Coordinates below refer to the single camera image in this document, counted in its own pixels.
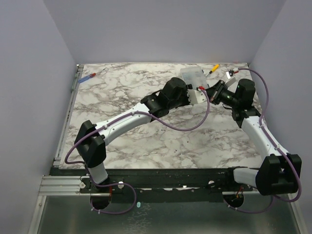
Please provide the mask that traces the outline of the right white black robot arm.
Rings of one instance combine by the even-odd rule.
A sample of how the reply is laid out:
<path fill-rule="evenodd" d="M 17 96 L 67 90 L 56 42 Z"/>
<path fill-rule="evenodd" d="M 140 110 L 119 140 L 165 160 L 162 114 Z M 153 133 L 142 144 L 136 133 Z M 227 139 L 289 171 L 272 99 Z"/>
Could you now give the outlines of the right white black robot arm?
<path fill-rule="evenodd" d="M 232 118 L 253 142 L 262 158 L 259 168 L 237 167 L 224 178 L 225 187 L 234 191 L 241 184 L 250 185 L 261 195 L 281 195 L 299 192 L 298 178 L 301 158 L 290 154 L 277 143 L 253 106 L 255 84 L 241 79 L 235 92 L 228 90 L 224 81 L 218 81 L 206 90 L 212 104 L 223 103 L 232 109 Z"/>

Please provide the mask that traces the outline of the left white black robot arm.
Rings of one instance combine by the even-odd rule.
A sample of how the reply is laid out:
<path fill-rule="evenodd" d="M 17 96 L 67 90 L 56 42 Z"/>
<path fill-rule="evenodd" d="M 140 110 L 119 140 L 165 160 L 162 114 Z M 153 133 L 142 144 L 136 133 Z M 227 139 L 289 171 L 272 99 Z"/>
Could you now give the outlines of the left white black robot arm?
<path fill-rule="evenodd" d="M 133 128 L 153 121 L 150 115 L 161 118 L 173 108 L 189 105 L 188 91 L 193 87 L 182 79 L 173 77 L 163 89 L 145 96 L 126 112 L 97 124 L 89 120 L 82 123 L 75 143 L 88 136 L 77 146 L 77 151 L 92 177 L 91 187 L 96 192 L 105 191 L 108 185 L 108 173 L 104 166 L 106 146 Z"/>

